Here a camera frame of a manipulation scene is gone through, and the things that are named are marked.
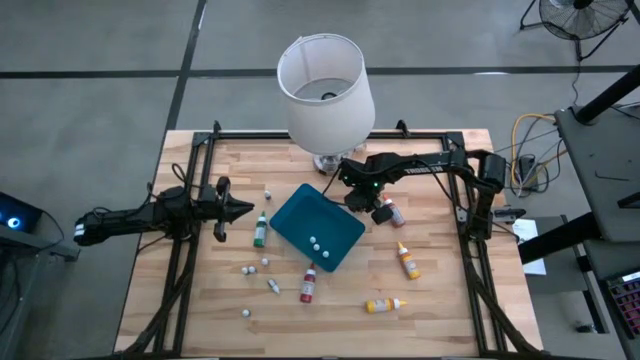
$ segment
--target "blue light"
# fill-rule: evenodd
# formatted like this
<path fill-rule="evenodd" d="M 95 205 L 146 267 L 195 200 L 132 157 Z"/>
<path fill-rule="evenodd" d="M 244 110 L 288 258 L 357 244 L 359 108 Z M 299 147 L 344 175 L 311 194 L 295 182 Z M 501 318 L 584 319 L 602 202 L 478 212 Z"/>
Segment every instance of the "blue light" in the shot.
<path fill-rule="evenodd" d="M 7 225 L 9 225 L 9 227 L 12 228 L 12 229 L 17 229 L 18 226 L 20 226 L 20 219 L 11 218 L 11 219 L 9 219 L 9 221 L 7 221 Z"/>

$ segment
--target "green bottle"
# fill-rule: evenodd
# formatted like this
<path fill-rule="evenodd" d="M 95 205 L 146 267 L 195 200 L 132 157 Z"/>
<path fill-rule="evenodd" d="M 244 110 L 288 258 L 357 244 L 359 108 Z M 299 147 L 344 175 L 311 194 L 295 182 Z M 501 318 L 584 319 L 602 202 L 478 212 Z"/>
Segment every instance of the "green bottle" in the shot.
<path fill-rule="evenodd" d="M 256 223 L 256 234 L 253 237 L 253 247 L 264 247 L 267 240 L 267 215 L 262 212 Z"/>

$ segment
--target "electric fan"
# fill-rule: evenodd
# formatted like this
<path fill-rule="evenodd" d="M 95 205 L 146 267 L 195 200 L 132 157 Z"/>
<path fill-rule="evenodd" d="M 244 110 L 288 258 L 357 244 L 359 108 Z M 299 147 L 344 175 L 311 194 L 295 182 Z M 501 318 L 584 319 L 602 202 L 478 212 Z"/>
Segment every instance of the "electric fan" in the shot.
<path fill-rule="evenodd" d="M 539 0 L 540 22 L 524 24 L 535 2 L 531 1 L 527 11 L 520 19 L 520 30 L 543 25 L 553 35 L 567 40 L 573 40 L 576 46 L 576 57 L 582 61 L 598 50 L 600 45 L 611 34 L 627 21 L 629 12 L 627 0 Z M 608 33 L 600 40 L 593 50 L 582 56 L 581 40 L 591 39 L 605 32 Z"/>

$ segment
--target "lamp base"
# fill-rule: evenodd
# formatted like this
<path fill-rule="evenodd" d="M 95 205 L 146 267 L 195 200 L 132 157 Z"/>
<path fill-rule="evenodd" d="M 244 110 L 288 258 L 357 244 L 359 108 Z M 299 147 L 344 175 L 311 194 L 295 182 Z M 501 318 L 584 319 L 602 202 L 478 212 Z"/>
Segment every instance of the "lamp base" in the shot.
<path fill-rule="evenodd" d="M 333 175 L 338 170 L 343 158 L 351 156 L 354 152 L 361 152 L 367 149 L 366 143 L 362 143 L 353 150 L 345 151 L 336 155 L 313 155 L 313 165 L 322 175 Z"/>

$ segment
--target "gray concrete floor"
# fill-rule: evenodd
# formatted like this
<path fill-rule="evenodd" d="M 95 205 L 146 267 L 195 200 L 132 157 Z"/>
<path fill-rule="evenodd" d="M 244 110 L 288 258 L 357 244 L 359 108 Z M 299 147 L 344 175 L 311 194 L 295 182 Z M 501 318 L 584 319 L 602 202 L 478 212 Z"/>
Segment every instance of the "gray concrete floor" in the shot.
<path fill-rule="evenodd" d="M 0 0 L 0 71 L 178 70 L 196 3 Z M 575 65 L 570 42 L 544 29 L 517 31 L 527 5 L 527 0 L 210 1 L 192 68 L 274 68 L 295 38 L 315 32 L 352 38 L 369 66 Z M 536 13 L 530 21 L 537 20 Z M 637 64 L 639 30 L 631 19 L 584 64 Z M 412 128 L 488 128 L 500 148 L 508 145 L 518 115 L 569 106 L 574 76 L 371 76 L 376 128 L 392 127 L 398 119 Z M 582 74 L 578 103 L 620 76 Z M 0 190 L 53 213 L 68 238 L 73 222 L 94 206 L 136 206 L 153 178 L 175 87 L 175 79 L 0 80 Z M 190 79 L 177 128 L 209 129 L 217 119 L 227 129 L 283 129 L 278 95 L 273 78 Z M 638 92 L 625 99 L 638 100 Z M 550 128 L 541 122 L 533 133 Z M 554 135 L 544 137 L 525 150 L 541 155 L 555 141 Z M 588 211 L 570 158 L 563 157 L 561 165 L 562 175 L 547 193 L 524 200 L 508 193 L 509 202 L 531 216 L 572 218 Z M 557 171 L 555 165 L 550 171 Z M 77 263 L 49 265 L 21 358 L 110 353 L 135 240 L 110 239 L 84 248 Z M 595 352 L 603 351 L 602 342 L 571 333 L 571 324 L 558 316 L 557 298 L 533 294 L 533 300 L 541 329 L 555 329 L 543 333 L 547 350 L 576 355 L 580 344 L 585 354 L 603 353 Z M 568 337 L 571 342 L 563 340 Z M 590 347 L 599 349 L 590 352 Z"/>

